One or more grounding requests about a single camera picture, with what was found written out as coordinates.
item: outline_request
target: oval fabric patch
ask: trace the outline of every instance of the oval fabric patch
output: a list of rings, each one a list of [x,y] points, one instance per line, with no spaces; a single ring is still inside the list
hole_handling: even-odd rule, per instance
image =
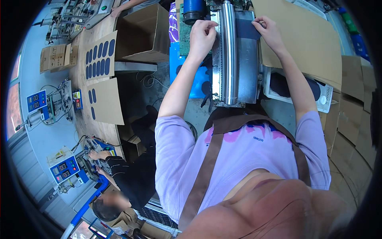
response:
[[[89,91],[89,101],[90,101],[90,104],[93,104],[92,93],[90,91]]]
[[[99,73],[101,75],[104,75],[104,73],[105,73],[105,59],[102,59],[102,61],[101,61],[101,69],[100,69]]]
[[[105,44],[104,44],[104,49],[102,51],[102,57],[105,57],[106,54],[107,54],[107,47],[109,46],[109,42],[108,41],[105,41]]]
[[[89,79],[92,78],[92,64],[89,65]]]
[[[107,58],[105,61],[105,75],[108,75],[110,71],[110,58]]]
[[[110,41],[110,46],[109,46],[109,56],[111,57],[114,53],[114,44],[115,44],[115,40],[111,40]]]
[[[89,63],[92,62],[92,58],[93,58],[93,49],[90,49],[90,51],[89,51]]]
[[[94,62],[93,63],[93,77],[95,77],[96,76],[96,63]]]
[[[97,76],[99,76],[99,70],[100,70],[100,67],[101,67],[101,62],[100,62],[100,61],[97,61],[97,70],[95,71],[95,73],[97,74]]]
[[[101,56],[102,56],[102,47],[103,47],[103,43],[101,42],[100,44],[99,44],[99,47],[98,47],[98,58],[101,58]]]
[[[93,50],[93,60],[95,60],[97,58],[97,46],[94,46],[94,50]]]
[[[94,113],[94,108],[92,107],[92,116],[93,116],[93,119],[96,120],[96,114]]]
[[[93,94],[93,102],[96,103],[97,97],[96,97],[96,90],[94,88],[92,89],[92,94]]]

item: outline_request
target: white plastic crate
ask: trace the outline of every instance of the white plastic crate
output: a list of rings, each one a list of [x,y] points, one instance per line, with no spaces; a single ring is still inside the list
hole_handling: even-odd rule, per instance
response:
[[[286,0],[286,1],[290,2],[290,3],[293,3],[293,4],[297,5],[297,6],[300,6],[302,8],[305,8],[305,9],[315,13],[316,15],[319,15],[323,19],[328,20],[326,18],[325,13],[323,13],[321,10],[319,10],[318,8],[316,8],[315,6],[313,6],[312,4],[308,3],[305,0]]]
[[[271,98],[271,99],[276,99],[279,101],[284,101],[290,104],[292,103],[292,99],[289,97],[283,97],[271,90],[270,88],[270,75],[271,73],[277,72],[283,76],[285,76],[284,71],[282,69],[278,68],[271,68],[271,67],[266,67],[263,66],[263,93],[266,97]],[[328,113],[330,109],[330,103],[332,102],[332,96],[333,96],[333,87],[329,85],[322,86],[321,84],[318,84],[320,86],[321,94],[320,98],[316,101],[317,109],[318,111]]]

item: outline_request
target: hand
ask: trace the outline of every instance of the hand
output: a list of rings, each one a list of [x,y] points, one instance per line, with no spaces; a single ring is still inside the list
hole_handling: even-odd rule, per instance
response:
[[[121,11],[120,11],[120,8],[117,7],[117,8],[112,8],[112,13],[110,14],[113,18],[117,18],[119,17],[119,15],[121,15]]]
[[[105,160],[107,156],[111,156],[112,154],[107,151],[107,150],[104,150],[104,151],[101,151],[99,153],[95,152],[94,150],[90,151],[88,156],[92,159],[92,160],[98,160],[98,159],[103,159]]]
[[[215,42],[218,24],[214,21],[197,20],[190,32],[190,52],[188,57],[202,62]]]
[[[106,176],[106,172],[100,167],[96,166],[95,169],[97,170],[98,174],[102,174],[103,176]]]
[[[276,53],[276,55],[282,54],[287,50],[284,46],[283,40],[281,39],[281,34],[276,26],[276,22],[272,21],[267,16],[261,16],[256,18],[252,22],[252,25],[261,34],[264,41]]]

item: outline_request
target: brown apron strap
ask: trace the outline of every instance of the brown apron strap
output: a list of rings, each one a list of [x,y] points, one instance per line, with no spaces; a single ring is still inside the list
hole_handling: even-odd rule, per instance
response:
[[[223,142],[223,136],[233,130],[241,128],[245,123],[253,120],[266,120],[269,121],[277,130],[282,132],[288,137],[293,144],[293,151],[295,153],[298,178],[306,185],[310,186],[310,175],[308,163],[305,154],[298,147],[298,144],[292,134],[286,130],[282,125],[276,121],[263,116],[263,115],[237,115],[228,118],[214,120],[214,131],[211,138],[210,145],[207,149],[206,156],[196,176],[195,183],[187,197],[186,203],[183,207],[182,213],[179,218],[178,227],[180,230],[185,230],[189,223],[194,219],[199,211],[200,205],[206,195],[212,173],[214,171],[216,159],[218,157],[220,148]]]

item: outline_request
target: blue electric motor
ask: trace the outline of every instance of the blue electric motor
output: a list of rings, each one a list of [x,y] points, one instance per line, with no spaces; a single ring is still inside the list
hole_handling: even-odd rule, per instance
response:
[[[184,0],[183,22],[192,26],[197,20],[203,20],[206,16],[205,0]]]

